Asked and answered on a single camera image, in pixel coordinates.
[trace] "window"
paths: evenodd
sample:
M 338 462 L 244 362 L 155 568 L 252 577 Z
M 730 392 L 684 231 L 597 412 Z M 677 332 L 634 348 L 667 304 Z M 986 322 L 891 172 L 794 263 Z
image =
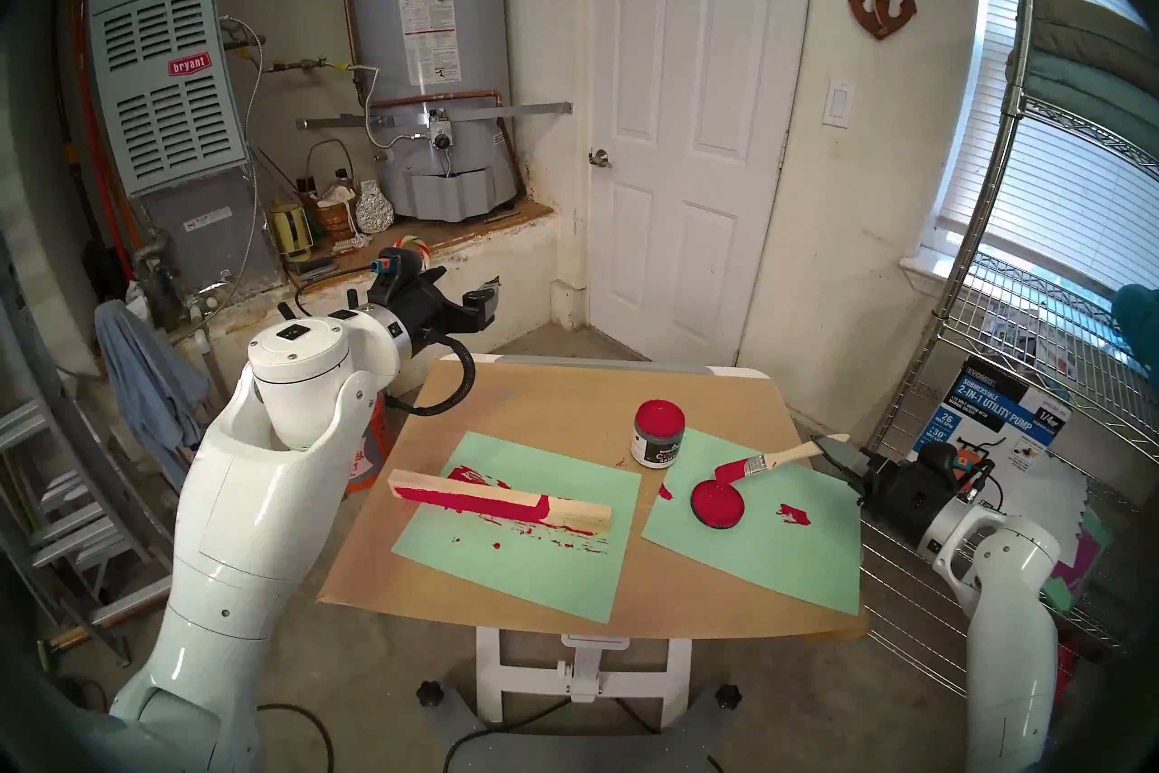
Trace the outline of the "window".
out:
M 1142 24 L 1127 0 L 1089 0 Z M 1018 0 L 979 0 L 971 71 L 948 177 L 923 241 L 956 253 L 998 134 Z M 1159 287 L 1159 183 L 1105 150 L 1038 122 L 1019 123 L 984 238 L 987 251 L 1049 272 L 1078 292 L 1109 297 L 1124 284 Z

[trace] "blue towel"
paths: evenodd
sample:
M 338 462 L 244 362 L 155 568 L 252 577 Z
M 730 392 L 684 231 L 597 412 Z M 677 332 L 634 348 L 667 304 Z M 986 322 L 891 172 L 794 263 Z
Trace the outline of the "blue towel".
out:
M 104 302 L 94 316 L 121 416 L 180 493 L 189 465 L 177 449 L 202 442 L 194 413 L 210 394 L 209 378 L 124 302 Z

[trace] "warning label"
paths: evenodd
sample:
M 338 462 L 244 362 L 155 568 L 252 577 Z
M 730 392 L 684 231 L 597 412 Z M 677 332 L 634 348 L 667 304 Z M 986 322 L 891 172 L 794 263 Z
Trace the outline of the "warning label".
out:
M 410 86 L 461 81 L 454 0 L 399 0 Z

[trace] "ladder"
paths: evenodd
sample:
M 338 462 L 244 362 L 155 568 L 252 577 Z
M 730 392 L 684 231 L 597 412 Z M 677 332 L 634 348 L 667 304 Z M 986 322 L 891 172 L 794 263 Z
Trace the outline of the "ladder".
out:
M 71 621 L 126 665 L 124 640 L 114 639 L 105 627 L 168 593 L 173 533 L 137 490 L 131 461 L 115 440 L 101 440 L 66 391 L 2 234 L 0 360 L 13 387 L 9 395 L 19 391 L 24 399 L 0 417 L 0 496 L 7 510 L 0 509 L 0 550 L 53 626 Z M 65 473 L 45 474 L 46 461 Z M 155 537 L 166 545 L 151 550 Z M 166 576 L 105 603 L 109 562 L 125 553 L 143 564 L 156 560 Z

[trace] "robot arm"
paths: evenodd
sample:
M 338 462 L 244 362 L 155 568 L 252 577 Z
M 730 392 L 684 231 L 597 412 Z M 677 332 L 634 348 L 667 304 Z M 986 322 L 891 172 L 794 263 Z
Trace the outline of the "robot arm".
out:
M 866 512 L 903 537 L 950 586 L 967 633 L 967 770 L 1013 773 L 1041 757 L 1055 700 L 1058 632 L 1038 592 L 1058 559 L 1058 540 L 1025 517 L 962 501 L 984 476 L 958 477 L 958 452 L 946 443 L 895 464 L 831 439 L 816 439 L 861 496 Z M 981 527 L 994 528 L 961 579 L 953 560 Z
M 122 768 L 161 768 L 158 746 L 176 768 L 262 768 L 255 690 L 270 637 L 326 544 L 379 392 L 435 342 L 462 359 L 460 387 L 429 409 L 391 401 L 436 414 L 469 391 L 471 355 L 450 334 L 490 324 L 498 282 L 458 306 L 435 286 L 444 269 L 423 271 L 414 253 L 388 249 L 376 269 L 365 305 L 290 318 L 250 342 L 181 494 L 156 644 L 110 708 L 127 725 L 95 739 Z

